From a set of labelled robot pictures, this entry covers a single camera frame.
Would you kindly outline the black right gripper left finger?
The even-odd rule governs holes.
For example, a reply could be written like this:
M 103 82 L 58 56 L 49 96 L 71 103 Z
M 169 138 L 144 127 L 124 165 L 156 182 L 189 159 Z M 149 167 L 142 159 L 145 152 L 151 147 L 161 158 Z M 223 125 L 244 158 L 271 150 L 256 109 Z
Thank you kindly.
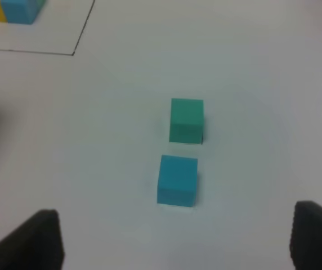
M 61 269 L 64 258 L 55 209 L 36 212 L 0 241 L 0 269 Z

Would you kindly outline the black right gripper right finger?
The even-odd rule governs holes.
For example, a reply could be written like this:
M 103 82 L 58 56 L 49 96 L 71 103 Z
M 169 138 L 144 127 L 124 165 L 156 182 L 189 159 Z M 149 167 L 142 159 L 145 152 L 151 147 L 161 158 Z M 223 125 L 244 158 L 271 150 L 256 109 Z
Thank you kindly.
M 322 269 L 322 206 L 313 201 L 296 203 L 289 250 L 295 269 Z

